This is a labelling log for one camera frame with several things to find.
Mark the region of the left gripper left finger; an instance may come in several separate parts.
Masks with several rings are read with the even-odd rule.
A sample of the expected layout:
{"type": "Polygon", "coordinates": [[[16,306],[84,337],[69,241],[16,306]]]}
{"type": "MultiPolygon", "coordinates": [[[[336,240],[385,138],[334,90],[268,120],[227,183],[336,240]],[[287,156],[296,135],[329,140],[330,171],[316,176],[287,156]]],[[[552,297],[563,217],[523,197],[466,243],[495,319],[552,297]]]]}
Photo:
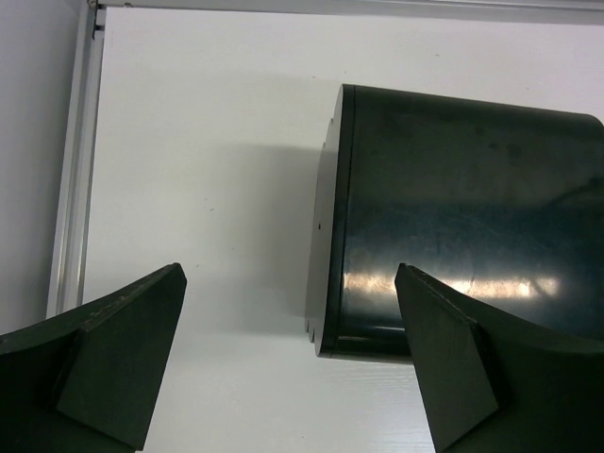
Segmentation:
{"type": "Polygon", "coordinates": [[[142,451],[186,286],[169,264],[2,335],[2,451],[142,451]]]}

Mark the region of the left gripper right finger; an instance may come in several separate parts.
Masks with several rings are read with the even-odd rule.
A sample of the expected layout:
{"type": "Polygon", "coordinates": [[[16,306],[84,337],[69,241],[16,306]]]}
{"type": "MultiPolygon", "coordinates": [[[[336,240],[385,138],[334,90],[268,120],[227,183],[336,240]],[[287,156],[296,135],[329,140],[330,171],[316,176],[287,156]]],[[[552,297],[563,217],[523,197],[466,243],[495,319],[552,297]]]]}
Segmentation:
{"type": "Polygon", "coordinates": [[[395,287],[438,452],[600,452],[603,343],[399,265],[395,287]]]}

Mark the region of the black drawer cabinet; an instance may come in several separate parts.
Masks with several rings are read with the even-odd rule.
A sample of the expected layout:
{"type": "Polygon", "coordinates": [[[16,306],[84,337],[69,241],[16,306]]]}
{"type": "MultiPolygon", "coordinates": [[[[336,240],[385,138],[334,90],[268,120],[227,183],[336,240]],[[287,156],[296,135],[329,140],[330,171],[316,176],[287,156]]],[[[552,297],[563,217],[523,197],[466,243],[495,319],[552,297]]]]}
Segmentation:
{"type": "Polygon", "coordinates": [[[344,84],[320,154],[305,328],[317,356],[408,361],[401,263],[543,327],[603,336],[603,125],[344,84]]]}

